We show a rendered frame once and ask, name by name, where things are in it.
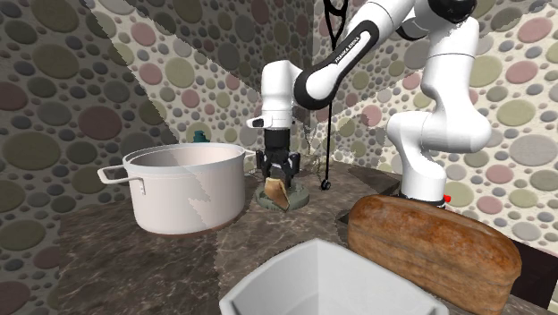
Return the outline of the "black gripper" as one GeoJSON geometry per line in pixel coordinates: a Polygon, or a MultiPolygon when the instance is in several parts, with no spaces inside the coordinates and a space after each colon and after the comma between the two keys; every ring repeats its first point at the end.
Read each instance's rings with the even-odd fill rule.
{"type": "Polygon", "coordinates": [[[291,186],[293,177],[300,171],[300,153],[290,153],[290,130],[265,129],[265,150],[256,151],[257,169],[264,178],[271,174],[273,163],[283,164],[285,185],[291,186]]]}

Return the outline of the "tan bread slice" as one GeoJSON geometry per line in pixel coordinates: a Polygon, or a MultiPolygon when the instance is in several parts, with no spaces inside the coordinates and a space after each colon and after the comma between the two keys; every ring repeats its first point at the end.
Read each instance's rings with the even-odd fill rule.
{"type": "Polygon", "coordinates": [[[280,209],[286,210],[290,203],[284,183],[281,179],[267,177],[264,185],[266,196],[280,209]]]}

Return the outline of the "grey-green round plate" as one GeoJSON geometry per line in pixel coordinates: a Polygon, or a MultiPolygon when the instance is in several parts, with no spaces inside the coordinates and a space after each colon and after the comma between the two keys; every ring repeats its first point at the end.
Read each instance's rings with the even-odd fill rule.
{"type": "Polygon", "coordinates": [[[289,201],[289,207],[286,209],[281,208],[266,196],[263,184],[260,184],[255,191],[255,202],[263,208],[283,212],[300,209],[309,203],[309,190],[297,181],[292,181],[291,187],[286,192],[289,201]]]}

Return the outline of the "white cooking pot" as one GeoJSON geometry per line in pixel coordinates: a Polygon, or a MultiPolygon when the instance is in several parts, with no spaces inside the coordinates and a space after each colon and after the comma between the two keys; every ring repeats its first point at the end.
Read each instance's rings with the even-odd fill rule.
{"type": "Polygon", "coordinates": [[[134,151],[118,166],[97,170],[104,184],[130,185],[137,224],[153,234],[216,230],[245,207],[245,157],[255,153],[219,142],[134,151]]]}

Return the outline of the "white angular bowl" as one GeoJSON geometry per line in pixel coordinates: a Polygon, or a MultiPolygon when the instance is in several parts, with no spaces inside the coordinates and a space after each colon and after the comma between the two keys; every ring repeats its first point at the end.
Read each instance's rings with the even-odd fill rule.
{"type": "Polygon", "coordinates": [[[219,307],[222,315],[449,315],[409,280],[321,239],[266,261],[219,307]]]}

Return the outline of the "brown bread loaf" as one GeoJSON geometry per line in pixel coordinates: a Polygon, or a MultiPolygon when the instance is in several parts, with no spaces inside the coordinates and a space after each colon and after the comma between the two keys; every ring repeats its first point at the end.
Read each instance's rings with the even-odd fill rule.
{"type": "Polygon", "coordinates": [[[354,204],[348,215],[348,246],[476,315],[502,315],[522,265],[517,247],[492,227],[384,195],[354,204]]]}

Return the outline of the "dark robot stand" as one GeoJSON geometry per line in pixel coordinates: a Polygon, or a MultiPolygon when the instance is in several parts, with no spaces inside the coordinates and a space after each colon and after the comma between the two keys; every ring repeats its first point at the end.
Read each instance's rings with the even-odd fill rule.
{"type": "Polygon", "coordinates": [[[519,251],[522,266],[509,303],[547,310],[558,283],[558,257],[525,243],[512,242],[519,251]]]}

